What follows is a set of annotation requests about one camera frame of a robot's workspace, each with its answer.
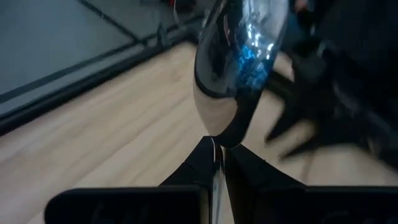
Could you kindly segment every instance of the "black fabric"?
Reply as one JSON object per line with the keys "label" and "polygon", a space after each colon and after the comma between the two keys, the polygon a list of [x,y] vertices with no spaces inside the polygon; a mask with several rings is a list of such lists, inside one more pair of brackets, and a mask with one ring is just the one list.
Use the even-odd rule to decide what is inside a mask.
{"label": "black fabric", "polygon": [[329,8],[336,2],[336,0],[314,0],[313,1],[313,21],[318,24],[324,18]]}
{"label": "black fabric", "polygon": [[397,71],[398,1],[336,0],[317,34],[375,76]]}

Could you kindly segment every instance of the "wooden floor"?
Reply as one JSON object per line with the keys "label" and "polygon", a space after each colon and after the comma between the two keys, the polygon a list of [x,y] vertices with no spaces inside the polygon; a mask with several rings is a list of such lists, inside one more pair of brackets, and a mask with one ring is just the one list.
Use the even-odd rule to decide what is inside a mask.
{"label": "wooden floor", "polygon": [[[66,189],[156,186],[167,178],[206,134],[192,98],[194,56],[194,46],[181,44],[1,137],[0,223],[43,223],[48,200]],[[246,147],[307,184],[398,185],[393,171],[351,146],[279,163],[312,132],[302,123],[264,145],[282,108],[263,94]],[[232,223],[224,199],[224,222]]]}

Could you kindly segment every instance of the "black plastic part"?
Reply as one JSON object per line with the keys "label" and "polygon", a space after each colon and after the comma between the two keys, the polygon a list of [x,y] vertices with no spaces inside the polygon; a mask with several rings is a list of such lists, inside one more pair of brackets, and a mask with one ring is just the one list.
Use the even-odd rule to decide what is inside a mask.
{"label": "black plastic part", "polygon": [[226,150],[225,177],[235,224],[257,223],[261,189],[304,187],[242,145]]}
{"label": "black plastic part", "polygon": [[225,157],[235,224],[398,223],[397,187],[307,187],[244,146]]}
{"label": "black plastic part", "polygon": [[200,224],[201,194],[195,185],[74,189],[51,199],[44,220],[46,224]]}
{"label": "black plastic part", "polygon": [[45,222],[210,223],[213,161],[213,141],[203,137],[159,187],[67,190],[47,204]]}

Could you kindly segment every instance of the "light wood floor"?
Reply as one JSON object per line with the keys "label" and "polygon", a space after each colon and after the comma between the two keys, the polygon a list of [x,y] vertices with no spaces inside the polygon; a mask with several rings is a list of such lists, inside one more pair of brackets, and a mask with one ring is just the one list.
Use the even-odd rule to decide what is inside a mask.
{"label": "light wood floor", "polygon": [[[1,137],[0,223],[43,223],[48,200],[74,187],[160,184],[206,134],[192,98],[194,57],[195,47],[181,44]],[[311,134],[302,123],[264,145],[282,108],[264,93],[243,144],[307,184],[398,185],[393,171],[350,146],[279,163]]]}

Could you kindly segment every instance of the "black mount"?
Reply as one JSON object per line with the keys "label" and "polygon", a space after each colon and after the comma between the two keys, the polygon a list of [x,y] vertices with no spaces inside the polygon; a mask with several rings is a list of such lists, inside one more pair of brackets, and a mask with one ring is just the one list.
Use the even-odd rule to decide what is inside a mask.
{"label": "black mount", "polygon": [[[204,137],[159,187],[74,189],[51,199],[46,224],[211,223],[215,164]],[[396,223],[398,190],[388,187],[308,187],[240,145],[225,151],[234,222]]]}

